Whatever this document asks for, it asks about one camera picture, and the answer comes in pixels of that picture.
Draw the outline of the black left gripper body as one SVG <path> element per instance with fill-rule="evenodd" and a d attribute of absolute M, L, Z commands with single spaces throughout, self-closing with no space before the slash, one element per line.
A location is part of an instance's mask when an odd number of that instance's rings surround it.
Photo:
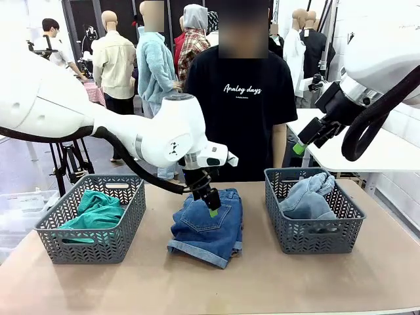
<path fill-rule="evenodd" d="M 183 170 L 187 187 L 191 190 L 194 200 L 219 201 L 219 193 L 210 183 L 219 175 L 219 167 L 205 167 L 195 170 Z"/>

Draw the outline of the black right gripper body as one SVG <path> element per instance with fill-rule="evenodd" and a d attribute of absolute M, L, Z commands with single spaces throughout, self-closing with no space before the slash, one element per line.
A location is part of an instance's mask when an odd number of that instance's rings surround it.
<path fill-rule="evenodd" d="M 324 114 L 319 119 L 322 126 L 350 126 L 360 113 L 359 105 L 346 97 L 336 81 L 320 95 L 315 106 Z"/>

